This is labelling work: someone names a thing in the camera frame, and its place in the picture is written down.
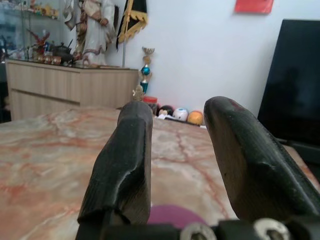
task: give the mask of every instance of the trophy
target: trophy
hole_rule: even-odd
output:
[[[150,63],[151,63],[151,55],[155,52],[154,48],[146,48],[146,47],[142,47],[142,50],[144,52],[144,57],[143,57],[143,62],[144,62],[144,66],[141,68],[141,70],[139,71],[139,76],[141,78],[141,82],[140,85],[143,88],[143,92],[144,94],[146,94],[147,89],[148,89],[148,84],[149,81],[152,77],[152,72],[150,70]]]

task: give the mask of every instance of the cabinet drawer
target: cabinet drawer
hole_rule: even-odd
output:
[[[81,80],[78,72],[9,63],[12,89],[80,102]]]
[[[79,107],[76,103],[58,101],[14,90],[11,92],[10,100],[12,101],[10,103],[11,116],[14,121]]]

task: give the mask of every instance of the wooden cabinet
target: wooden cabinet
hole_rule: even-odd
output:
[[[138,70],[85,69],[19,60],[6,61],[12,120],[67,109],[119,108],[132,100]]]

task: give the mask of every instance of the gold fringe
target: gold fringe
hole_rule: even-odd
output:
[[[124,19],[126,19],[127,11],[125,11],[123,15],[124,15]],[[127,39],[133,38],[136,33],[140,32],[140,30],[144,29],[148,24],[148,14],[146,12],[132,10],[130,17],[134,20],[139,20],[139,22],[133,25],[126,32]],[[123,23],[121,27],[121,33],[119,35],[119,43],[123,43],[125,41],[125,31],[126,31],[126,24]]]

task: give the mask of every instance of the metal screw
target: metal screw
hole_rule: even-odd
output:
[[[196,222],[181,231],[180,240],[217,240],[217,238],[209,226]]]
[[[254,222],[253,227],[262,240],[290,240],[287,227],[274,219],[261,218]]]

